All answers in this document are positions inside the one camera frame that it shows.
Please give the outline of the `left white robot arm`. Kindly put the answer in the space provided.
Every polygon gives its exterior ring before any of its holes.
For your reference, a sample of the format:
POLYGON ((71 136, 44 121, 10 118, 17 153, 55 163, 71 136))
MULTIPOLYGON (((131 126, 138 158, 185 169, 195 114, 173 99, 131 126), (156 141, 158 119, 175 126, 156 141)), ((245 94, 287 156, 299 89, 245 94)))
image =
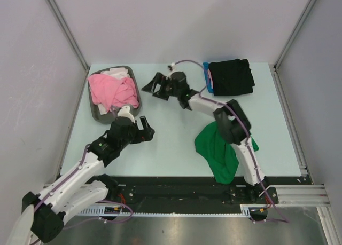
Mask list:
POLYGON ((153 139, 155 130, 145 116, 140 118, 139 129, 131 107, 121 107, 111 126, 102 136, 87 144, 81 159, 47 188, 22 198, 22 210, 33 207, 28 233, 44 243, 52 241, 65 224, 88 206, 105 200, 114 201, 118 185, 101 172, 131 144, 153 139))

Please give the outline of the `green t-shirt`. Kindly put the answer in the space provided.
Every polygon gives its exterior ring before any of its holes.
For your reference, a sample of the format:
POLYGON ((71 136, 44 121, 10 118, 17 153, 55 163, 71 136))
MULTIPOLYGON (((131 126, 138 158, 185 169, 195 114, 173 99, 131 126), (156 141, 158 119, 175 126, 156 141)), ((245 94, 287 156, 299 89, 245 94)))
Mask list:
POLYGON ((196 152, 208 163, 217 183, 229 185, 237 172, 239 162, 232 146, 226 143, 216 122, 212 122, 195 138, 196 152))

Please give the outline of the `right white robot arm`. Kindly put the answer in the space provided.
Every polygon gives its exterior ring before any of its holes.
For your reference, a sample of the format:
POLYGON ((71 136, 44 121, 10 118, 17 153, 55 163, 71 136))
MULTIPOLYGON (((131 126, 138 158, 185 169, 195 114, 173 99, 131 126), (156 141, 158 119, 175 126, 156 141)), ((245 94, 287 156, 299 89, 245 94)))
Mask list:
POLYGON ((220 136, 232 146, 244 167, 244 179, 250 185, 246 190, 247 198, 253 203, 269 198, 270 185, 256 159, 251 124, 237 100, 221 102, 203 96, 201 91, 190 88, 184 72, 172 72, 167 76, 157 72, 142 91, 163 100, 175 97, 183 109, 213 117, 220 136))

